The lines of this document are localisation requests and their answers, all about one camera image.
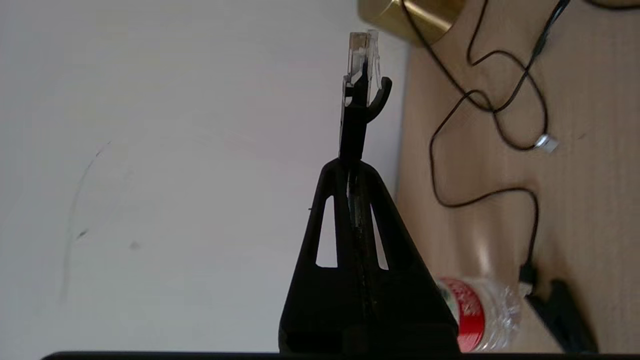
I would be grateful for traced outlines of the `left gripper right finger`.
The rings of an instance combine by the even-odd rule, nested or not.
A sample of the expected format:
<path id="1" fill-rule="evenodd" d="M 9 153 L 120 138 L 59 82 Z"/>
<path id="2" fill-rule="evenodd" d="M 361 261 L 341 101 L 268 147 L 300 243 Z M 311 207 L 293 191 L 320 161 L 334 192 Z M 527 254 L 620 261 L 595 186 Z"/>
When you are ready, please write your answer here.
<path id="1" fill-rule="evenodd" d="M 441 296 L 380 174 L 358 167 L 364 211 L 366 324 L 372 348 L 388 352 L 457 352 L 458 325 Z"/>

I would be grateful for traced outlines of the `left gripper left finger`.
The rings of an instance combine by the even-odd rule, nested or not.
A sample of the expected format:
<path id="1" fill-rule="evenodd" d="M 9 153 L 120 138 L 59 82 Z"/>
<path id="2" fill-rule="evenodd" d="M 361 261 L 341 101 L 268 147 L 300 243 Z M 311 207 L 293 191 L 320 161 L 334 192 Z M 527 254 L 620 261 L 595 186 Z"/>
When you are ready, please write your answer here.
<path id="1" fill-rule="evenodd" d="M 317 264 L 327 199 L 333 199 L 337 265 Z M 325 164 L 318 178 L 301 249 L 278 326 L 282 352 L 342 352 L 345 332 L 363 324 L 355 231 L 342 162 Z"/>

